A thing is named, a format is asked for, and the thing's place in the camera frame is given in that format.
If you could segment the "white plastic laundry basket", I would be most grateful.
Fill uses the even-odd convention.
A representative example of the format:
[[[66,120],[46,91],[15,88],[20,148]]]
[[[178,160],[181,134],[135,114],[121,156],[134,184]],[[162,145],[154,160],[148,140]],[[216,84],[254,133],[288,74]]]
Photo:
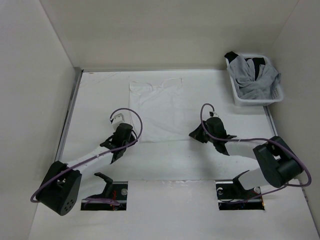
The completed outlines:
[[[264,55],[260,55],[260,54],[240,54],[240,53],[237,53],[238,55],[243,55],[244,57],[246,58],[264,58],[265,62],[268,63],[268,64],[271,64],[271,61]],[[227,60],[225,59],[226,61],[226,70],[227,70],[227,67],[229,66],[229,63],[227,62]],[[241,99],[238,97],[237,93],[236,93],[236,88],[235,88],[235,84],[233,82],[233,79],[232,77],[230,76],[230,74],[228,73],[229,75],[229,78],[230,78],[230,83],[231,83],[231,87],[232,87],[232,94],[233,94],[233,99],[234,99],[234,104],[236,106],[239,106],[239,107],[248,107],[248,106],[268,106],[270,104],[273,104],[273,103],[278,103],[278,102],[281,102],[283,99],[284,99],[284,93],[282,91],[282,88],[281,88],[281,85],[280,85],[280,82],[276,85],[276,88],[272,94],[272,99],[269,99],[269,100],[248,100],[248,99]]]

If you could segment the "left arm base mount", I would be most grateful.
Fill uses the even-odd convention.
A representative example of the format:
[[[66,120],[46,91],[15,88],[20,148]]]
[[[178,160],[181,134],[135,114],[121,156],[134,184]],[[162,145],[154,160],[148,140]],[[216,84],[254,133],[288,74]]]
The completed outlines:
[[[113,181],[107,175],[96,172],[96,177],[105,182],[103,191],[90,195],[81,201],[81,211],[126,211],[128,188],[127,181]]]

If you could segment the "white tank top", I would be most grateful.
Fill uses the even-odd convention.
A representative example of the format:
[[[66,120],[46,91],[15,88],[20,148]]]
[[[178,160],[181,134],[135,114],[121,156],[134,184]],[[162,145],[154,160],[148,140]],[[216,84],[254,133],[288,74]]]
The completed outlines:
[[[184,141],[189,137],[182,78],[166,79],[160,85],[131,81],[128,103],[142,119],[141,142]]]

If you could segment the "grey tank top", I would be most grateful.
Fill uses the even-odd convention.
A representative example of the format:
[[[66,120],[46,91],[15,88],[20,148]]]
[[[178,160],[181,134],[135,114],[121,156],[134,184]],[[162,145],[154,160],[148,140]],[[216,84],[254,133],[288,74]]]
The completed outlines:
[[[266,63],[260,66],[260,72],[256,81],[250,78],[246,73],[235,70],[234,63],[227,67],[229,75],[232,77],[236,94],[243,100],[270,100],[280,83],[281,74],[273,67]]]

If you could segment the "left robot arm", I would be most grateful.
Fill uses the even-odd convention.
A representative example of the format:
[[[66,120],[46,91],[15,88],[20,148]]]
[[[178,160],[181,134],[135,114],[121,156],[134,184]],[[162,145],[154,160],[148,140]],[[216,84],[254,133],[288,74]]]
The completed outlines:
[[[115,163],[138,142],[141,134],[135,133],[132,125],[120,123],[110,137],[87,155],[66,163],[55,161],[30,201],[41,203],[60,216],[66,215],[78,199],[83,172],[100,161]]]

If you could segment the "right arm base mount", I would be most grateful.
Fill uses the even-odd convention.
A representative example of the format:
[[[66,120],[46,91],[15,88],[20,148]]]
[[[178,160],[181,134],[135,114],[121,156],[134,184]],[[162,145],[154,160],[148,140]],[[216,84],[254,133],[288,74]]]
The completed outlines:
[[[217,181],[215,186],[221,211],[265,210],[262,197],[251,199],[261,193],[260,187],[246,190],[232,180]]]

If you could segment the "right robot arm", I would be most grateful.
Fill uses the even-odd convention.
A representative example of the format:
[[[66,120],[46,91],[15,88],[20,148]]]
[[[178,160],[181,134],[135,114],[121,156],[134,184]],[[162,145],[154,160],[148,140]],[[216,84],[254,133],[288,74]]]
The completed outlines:
[[[281,137],[274,136],[262,144],[256,140],[237,139],[236,135],[227,133],[219,117],[203,120],[189,136],[200,143],[212,143],[223,155],[257,161],[257,169],[247,170],[232,179],[231,190],[238,198],[245,197],[250,190],[257,187],[285,187],[304,171],[302,165],[290,154],[290,148]]]

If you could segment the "black tank top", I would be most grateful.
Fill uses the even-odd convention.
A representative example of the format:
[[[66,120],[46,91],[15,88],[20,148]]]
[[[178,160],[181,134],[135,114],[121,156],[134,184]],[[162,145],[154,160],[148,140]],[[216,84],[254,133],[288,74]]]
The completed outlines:
[[[229,51],[224,55],[224,58],[231,66],[233,63],[235,70],[241,73],[246,73],[254,81],[257,80],[260,73],[260,66],[265,66],[266,62],[263,57],[244,57],[233,51]]]

